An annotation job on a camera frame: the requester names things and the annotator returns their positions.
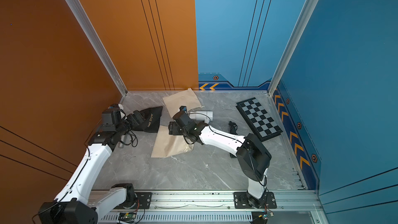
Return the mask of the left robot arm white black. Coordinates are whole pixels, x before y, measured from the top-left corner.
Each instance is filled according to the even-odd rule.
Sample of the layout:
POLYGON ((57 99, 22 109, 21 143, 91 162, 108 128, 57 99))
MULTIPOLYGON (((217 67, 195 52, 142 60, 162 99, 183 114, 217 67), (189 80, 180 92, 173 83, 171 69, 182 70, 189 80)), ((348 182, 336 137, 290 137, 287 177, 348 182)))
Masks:
POLYGON ((105 162, 116 146, 138 122, 127 115, 121 104, 113 104, 102 112, 102 125, 91 137, 85 155, 64 188, 52 202, 43 203, 38 217, 43 224, 96 224, 115 207, 130 212, 140 208, 131 183, 114 185, 93 203, 89 197, 105 162))

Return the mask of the white hair dryer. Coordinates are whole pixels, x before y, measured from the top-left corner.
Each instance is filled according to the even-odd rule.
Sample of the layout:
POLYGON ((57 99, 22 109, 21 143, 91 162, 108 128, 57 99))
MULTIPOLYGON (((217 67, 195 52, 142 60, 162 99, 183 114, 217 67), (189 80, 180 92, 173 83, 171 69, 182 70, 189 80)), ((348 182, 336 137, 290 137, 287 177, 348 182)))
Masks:
POLYGON ((191 119, 209 123, 213 121, 213 111, 191 111, 188 113, 191 119))

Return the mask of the black drawstring dryer bag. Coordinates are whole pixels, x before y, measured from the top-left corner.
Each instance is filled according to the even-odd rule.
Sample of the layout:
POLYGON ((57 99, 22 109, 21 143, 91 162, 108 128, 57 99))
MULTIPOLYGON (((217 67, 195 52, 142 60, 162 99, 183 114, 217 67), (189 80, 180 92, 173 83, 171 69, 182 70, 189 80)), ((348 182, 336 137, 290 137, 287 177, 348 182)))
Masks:
POLYGON ((162 116, 163 107, 152 107, 141 111, 135 111, 139 113, 143 121, 137 127, 134 127, 134 131, 143 131, 147 133, 157 133, 160 127, 160 120, 162 116))

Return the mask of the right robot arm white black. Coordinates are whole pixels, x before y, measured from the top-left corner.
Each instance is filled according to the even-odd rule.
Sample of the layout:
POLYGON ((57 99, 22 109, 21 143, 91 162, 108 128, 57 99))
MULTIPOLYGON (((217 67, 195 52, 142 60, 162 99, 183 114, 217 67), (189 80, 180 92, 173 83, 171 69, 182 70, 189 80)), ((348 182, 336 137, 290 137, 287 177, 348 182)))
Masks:
POLYGON ((262 142, 250 133, 239 136, 212 127, 204 121, 193 120, 181 110, 169 123, 169 134, 183 136, 188 144, 200 143, 220 148, 236 157, 242 172, 248 178, 246 199, 252 208, 267 209, 267 172, 272 156, 262 142))

